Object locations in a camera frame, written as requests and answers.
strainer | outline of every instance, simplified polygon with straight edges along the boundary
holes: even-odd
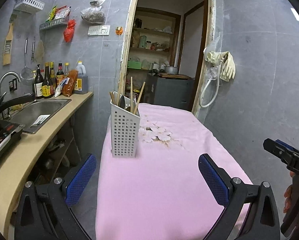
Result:
[[[31,86],[34,82],[34,73],[30,68],[26,67],[27,43],[28,38],[25,41],[24,68],[20,72],[20,79],[24,85]]]

kitchen sink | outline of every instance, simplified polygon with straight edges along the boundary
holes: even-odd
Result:
[[[23,132],[36,133],[54,114],[67,105],[71,99],[36,99],[27,104],[10,119],[13,123],[23,124]],[[50,115],[42,123],[33,125],[40,115]]]

floor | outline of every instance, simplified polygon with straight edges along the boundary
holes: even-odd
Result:
[[[92,240],[96,240],[95,215],[97,207],[97,187],[100,161],[97,161],[96,170],[88,182],[78,203],[72,206],[72,211],[80,224]]]

faucet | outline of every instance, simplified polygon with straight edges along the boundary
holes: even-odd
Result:
[[[19,76],[16,72],[14,72],[14,71],[9,71],[9,72],[7,72],[6,74],[4,74],[4,75],[2,76],[2,78],[1,78],[1,80],[0,80],[0,97],[2,96],[2,92],[1,92],[1,89],[2,89],[2,82],[3,82],[3,80],[5,79],[5,77],[7,77],[7,76],[15,76],[15,77],[17,78],[18,82],[20,83],[20,76]]]

wooden countertop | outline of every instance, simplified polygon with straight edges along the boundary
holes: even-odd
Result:
[[[7,239],[11,214],[34,164],[64,123],[89,98],[73,94],[70,101],[36,134],[22,133],[21,140],[0,159],[0,232]],[[57,99],[68,99],[61,95]]]

